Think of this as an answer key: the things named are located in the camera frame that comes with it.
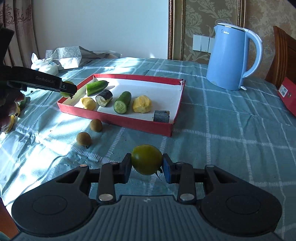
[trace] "red package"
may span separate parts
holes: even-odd
[[[278,95],[287,109],[296,116],[296,84],[285,77],[278,90]]]

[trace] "human hand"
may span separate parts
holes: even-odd
[[[17,112],[16,102],[24,100],[24,95],[16,89],[0,89],[0,133],[7,131],[10,116]]]

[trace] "light switch panel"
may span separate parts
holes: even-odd
[[[208,53],[212,52],[212,49],[214,47],[214,43],[215,43],[215,38],[210,38]]]
[[[207,51],[209,49],[209,40],[210,40],[209,37],[202,36],[202,42],[201,42],[200,51],[207,53]]]
[[[193,35],[192,50],[200,51],[201,39],[202,39],[201,35],[197,35],[197,34]]]

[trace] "cucumber slice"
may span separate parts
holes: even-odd
[[[30,102],[30,100],[31,97],[25,96],[24,100],[20,102],[20,110],[23,110],[26,107],[26,105]]]
[[[99,91],[102,91],[108,86],[109,82],[105,80],[96,81],[94,83],[86,84],[86,94],[91,96]]]
[[[114,110],[118,114],[124,114],[128,110],[128,106],[131,102],[131,93],[124,91],[115,101]]]

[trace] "black gripper pad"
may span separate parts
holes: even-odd
[[[59,237],[20,233],[13,241],[280,241],[274,233],[236,237],[206,223],[193,205],[173,196],[122,196],[112,205],[100,206],[80,229]]]

